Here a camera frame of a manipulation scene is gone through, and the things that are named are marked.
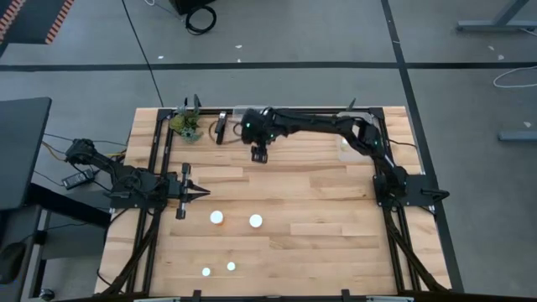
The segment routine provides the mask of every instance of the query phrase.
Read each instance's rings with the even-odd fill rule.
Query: gray floor
[[[213,7],[218,24],[200,37],[188,35],[181,18],[148,7],[143,0],[126,2],[152,63],[395,61],[379,1],[217,0]],[[167,1],[157,2],[169,8]],[[458,19],[491,18],[506,2],[390,1],[406,61],[537,61],[537,37],[529,34],[453,30]],[[202,22],[204,16],[196,18],[194,22]],[[537,19],[537,2],[517,18]],[[119,0],[77,0],[52,45],[10,44],[0,59],[0,65],[142,63]],[[537,127],[537,88],[493,87],[493,79],[504,71],[409,73],[440,185],[451,192],[446,211],[465,290],[537,297],[537,144],[496,139],[499,130]],[[346,105],[353,97],[364,106],[406,105],[397,70],[160,70],[154,74],[166,106],[176,106],[194,93],[204,106]],[[537,71],[506,82],[537,82]],[[47,132],[118,142],[126,140],[136,107],[159,105],[147,71],[0,73],[0,100],[31,96],[53,98]],[[57,148],[68,147],[61,140],[46,141]],[[118,151],[113,145],[98,148]],[[54,180],[75,173],[44,150],[36,169]],[[99,180],[108,184],[105,175]],[[34,181],[65,193],[38,175]],[[51,262],[45,285],[60,299],[88,296],[99,262],[98,253]]]

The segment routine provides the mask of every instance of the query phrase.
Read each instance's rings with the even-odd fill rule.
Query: wooden table
[[[136,111],[125,164],[147,168],[157,110]],[[405,108],[384,112],[390,138],[414,143]],[[194,144],[174,136],[169,171],[191,163],[192,179],[211,195],[189,204],[182,221],[175,220],[178,202],[169,201],[160,222],[151,296],[191,296],[194,289],[203,296],[339,295],[341,289],[353,295],[396,293],[371,161],[342,162],[335,136],[296,133],[278,138],[268,147],[268,163],[256,164],[249,145],[211,141],[207,129],[214,120],[201,119],[205,135]],[[231,128],[226,134],[226,140],[237,138]],[[392,149],[395,162],[410,174],[421,171],[413,147],[392,144]],[[214,210],[223,212],[223,226],[210,223]],[[417,207],[405,210],[415,253],[450,287],[433,216]],[[263,217],[259,229],[248,224],[252,214]],[[130,257],[137,221],[138,210],[132,209],[110,227],[101,263],[105,279],[112,281]],[[233,272],[226,269],[231,261],[237,265]],[[410,289],[406,261],[401,266]],[[205,267],[211,269],[208,278],[201,275]],[[106,287],[98,280],[96,292]]]

